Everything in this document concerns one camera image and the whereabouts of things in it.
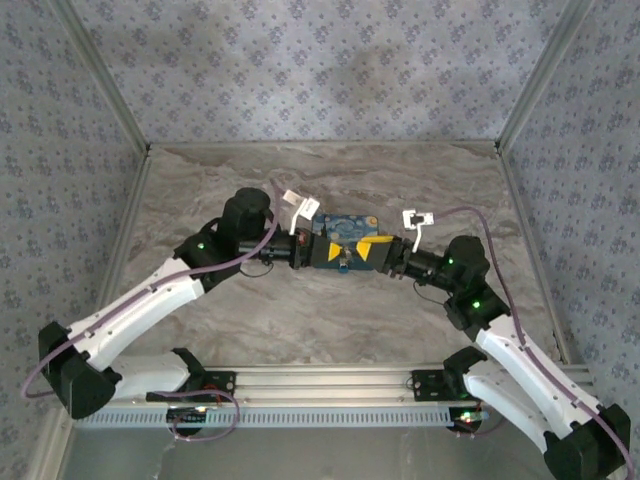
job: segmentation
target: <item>marble surface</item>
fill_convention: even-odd
[[[320,200],[331,213],[373,214],[381,232],[411,237],[404,208],[439,212],[469,204],[488,217],[499,262],[525,328],[554,359],[559,353],[497,160],[487,145],[247,144],[154,148],[132,235],[122,291],[150,274],[181,241],[222,212],[243,186],[271,192],[269,179]],[[459,234],[481,235],[460,214],[430,227],[422,248],[442,253]],[[264,267],[249,262],[245,269]],[[488,280],[501,293],[493,270]],[[443,292],[421,293],[443,301]],[[236,275],[174,312],[125,353],[187,346],[209,365],[439,362],[469,345],[440,305],[409,279],[373,272],[293,271],[278,264],[259,279]]]

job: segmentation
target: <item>patterned wallpaper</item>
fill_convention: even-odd
[[[596,2],[508,158],[552,295],[640,463],[637,0]]]
[[[0,17],[0,478],[11,480],[48,408],[18,396],[37,332],[93,309],[139,157],[48,3],[5,0]]]
[[[565,0],[74,0],[147,140],[493,139]]]

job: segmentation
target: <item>purple cable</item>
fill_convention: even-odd
[[[235,398],[233,398],[232,395],[229,395],[227,392],[223,392],[222,390],[195,390],[193,392],[154,392],[154,393],[167,398],[195,397],[196,395],[219,395],[221,397],[226,398],[231,403],[233,403],[233,406],[236,409],[236,414],[233,416],[231,425],[229,425],[223,432],[218,433],[217,435],[210,435],[208,437],[195,437],[195,438],[185,437],[184,435],[180,435],[178,433],[178,424],[180,423],[180,420],[182,420],[182,418],[185,417],[185,415],[181,415],[174,418],[173,423],[171,425],[171,433],[173,433],[173,436],[178,440],[183,440],[185,442],[191,442],[191,443],[210,442],[212,440],[219,440],[220,438],[226,437],[231,432],[233,432],[238,426],[238,422],[240,421],[240,405],[238,404],[238,401]]]
[[[24,384],[20,388],[20,396],[22,398],[24,398],[24,399],[31,399],[31,398],[41,398],[41,397],[45,397],[47,395],[51,395],[53,393],[52,391],[38,392],[38,393],[29,393],[29,391],[28,391],[29,387],[31,386],[31,384],[33,383],[35,378],[38,376],[38,374],[44,368],[47,367],[49,362],[51,362],[51,360],[53,360],[58,355],[60,355],[62,352],[64,352],[67,348],[69,348],[72,345],[74,345],[77,342],[79,342],[82,338],[84,338],[86,333],[95,332],[98,328],[102,327],[105,323],[107,323],[113,317],[115,317],[116,315],[118,315],[119,313],[124,311],[125,309],[129,308],[131,305],[135,304],[140,299],[142,299],[145,296],[149,295],[152,291],[155,291],[158,287],[161,287],[162,285],[164,285],[164,284],[166,284],[166,283],[168,283],[168,282],[170,282],[172,280],[175,280],[176,278],[184,277],[184,276],[187,276],[187,275],[200,275],[200,274],[203,274],[203,273],[217,272],[219,270],[224,270],[226,268],[233,267],[235,265],[238,265],[238,264],[244,262],[245,260],[250,259],[255,254],[260,252],[260,250],[262,250],[262,247],[264,247],[267,244],[267,242],[269,240],[271,240],[271,237],[273,237],[273,234],[276,233],[276,229],[278,227],[278,217],[280,215],[280,194],[281,194],[281,190],[278,188],[278,186],[276,185],[275,181],[273,181],[273,180],[271,180],[271,185],[273,186],[273,190],[274,190],[274,194],[275,194],[275,207],[274,207],[274,213],[273,213],[273,220],[271,221],[271,225],[269,226],[269,230],[267,231],[267,234],[260,241],[260,243],[258,243],[258,245],[255,246],[255,248],[253,250],[251,250],[250,252],[245,253],[244,255],[240,255],[239,257],[236,257],[233,260],[229,260],[228,262],[218,263],[218,264],[212,265],[210,267],[194,268],[194,269],[191,269],[191,270],[183,270],[181,272],[172,273],[171,275],[167,275],[166,277],[163,277],[160,280],[158,280],[157,282],[151,284],[149,288],[146,288],[144,290],[140,290],[138,293],[136,293],[132,297],[128,298],[127,300],[122,302],[120,305],[114,307],[113,310],[109,310],[107,313],[104,314],[104,316],[100,320],[96,321],[96,323],[94,323],[93,325],[88,327],[86,330],[84,330],[83,332],[80,332],[76,336],[70,338],[69,340],[67,340],[66,342],[64,342],[63,344],[61,344],[60,346],[58,346],[54,350],[52,350],[49,354],[45,355],[45,357],[42,360],[40,360],[38,365],[36,365],[36,367],[31,371],[31,373],[29,373],[29,375],[27,375],[27,378],[24,381]]]
[[[607,423],[602,420],[598,416],[596,412],[594,412],[588,405],[585,405],[580,401],[580,399],[567,387],[565,387],[560,380],[558,380],[546,367],[542,364],[540,359],[536,357],[535,353],[526,346],[526,340],[524,338],[524,332],[522,330],[522,324],[520,323],[520,317],[518,317],[518,311],[516,310],[516,304],[513,301],[513,297],[511,296],[511,292],[507,288],[507,283],[502,276],[502,272],[500,271],[500,267],[498,266],[498,259],[496,258],[496,252],[493,246],[493,237],[491,236],[491,230],[489,230],[489,224],[487,223],[487,219],[484,217],[482,212],[475,207],[470,206],[462,206],[452,208],[450,210],[446,210],[442,213],[434,215],[434,219],[437,220],[439,218],[445,218],[449,215],[453,215],[459,212],[472,212],[475,213],[476,216],[480,219],[482,223],[482,228],[484,229],[484,234],[487,237],[487,244],[489,245],[489,254],[491,255],[491,261],[493,263],[493,268],[496,271],[496,275],[498,280],[500,281],[500,285],[502,285],[502,289],[504,290],[504,294],[507,297],[507,302],[509,303],[509,308],[511,309],[511,316],[513,318],[513,324],[516,329],[516,334],[518,336],[518,340],[520,341],[520,345],[523,347],[525,353],[531,360],[531,362],[542,372],[542,374],[549,380],[554,387],[562,392],[571,402],[582,411],[584,411],[587,415],[595,420],[595,422],[600,425],[600,427],[606,432],[607,435],[613,440],[613,443],[616,444],[616,447],[622,453],[624,457],[624,461],[627,464],[627,478],[626,480],[633,480],[635,469],[633,466],[633,460],[631,459],[631,455],[629,454],[629,450],[624,445],[624,442],[616,435],[616,433],[607,425]]]

